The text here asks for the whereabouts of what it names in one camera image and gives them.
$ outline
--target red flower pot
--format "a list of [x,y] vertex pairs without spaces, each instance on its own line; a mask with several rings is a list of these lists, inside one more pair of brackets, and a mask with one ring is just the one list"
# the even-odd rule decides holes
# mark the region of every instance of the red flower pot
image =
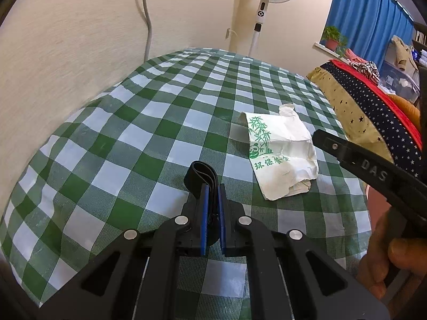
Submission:
[[335,51],[337,49],[337,47],[338,47],[338,44],[339,43],[337,41],[335,41],[333,39],[328,39],[326,41],[326,48],[328,48],[328,49],[330,49],[332,51]]

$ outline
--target orange pillow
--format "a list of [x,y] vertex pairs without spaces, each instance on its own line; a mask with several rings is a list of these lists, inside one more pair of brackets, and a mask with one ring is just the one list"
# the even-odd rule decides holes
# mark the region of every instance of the orange pillow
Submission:
[[414,124],[416,129],[421,132],[420,111],[412,103],[397,95],[388,95],[391,100],[400,108],[404,115]]

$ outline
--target red fabric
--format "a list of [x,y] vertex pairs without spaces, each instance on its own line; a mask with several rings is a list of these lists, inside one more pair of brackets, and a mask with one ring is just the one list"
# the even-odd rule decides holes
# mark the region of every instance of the red fabric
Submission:
[[420,132],[416,129],[416,127],[409,120],[409,118],[400,110],[400,108],[396,106],[396,104],[391,100],[391,98],[389,98],[380,88],[374,85],[368,78],[366,78],[363,74],[357,72],[351,66],[336,59],[331,59],[330,61],[336,67],[356,77],[357,79],[362,81],[368,88],[370,88],[388,106],[388,108],[390,108],[390,110],[399,118],[402,125],[408,130],[408,133],[414,139],[415,143],[417,144],[417,147],[420,150],[422,150]]
[[354,63],[367,63],[368,61],[366,61],[365,59],[362,59],[361,57],[358,57],[355,53],[353,53],[353,51],[348,48],[345,51],[345,56]]

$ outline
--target green checkered tablecloth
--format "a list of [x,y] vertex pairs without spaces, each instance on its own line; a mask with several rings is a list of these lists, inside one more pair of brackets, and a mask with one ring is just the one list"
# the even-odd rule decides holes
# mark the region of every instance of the green checkered tablecloth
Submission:
[[[73,114],[30,161],[10,197],[0,241],[18,283],[41,305],[121,232],[179,215],[190,163],[212,165],[228,198],[270,229],[306,233],[355,272],[370,236],[360,180],[317,149],[308,193],[263,199],[240,112],[277,114],[294,103],[308,130],[341,124],[307,79],[251,58],[187,49],[151,59]],[[183,257],[179,319],[250,319],[244,258],[219,243]]]

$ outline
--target cream wall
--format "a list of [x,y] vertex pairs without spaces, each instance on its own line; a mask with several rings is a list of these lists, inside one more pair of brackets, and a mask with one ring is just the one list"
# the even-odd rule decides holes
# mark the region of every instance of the cream wall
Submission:
[[[313,47],[319,42],[332,0],[290,0],[269,4],[262,26],[256,58],[306,76],[330,55]],[[249,52],[259,0],[234,0],[230,50]]]
[[[137,0],[17,0],[0,27],[0,213],[67,116],[137,68],[147,27]],[[227,48],[233,0],[148,0],[150,57]]]

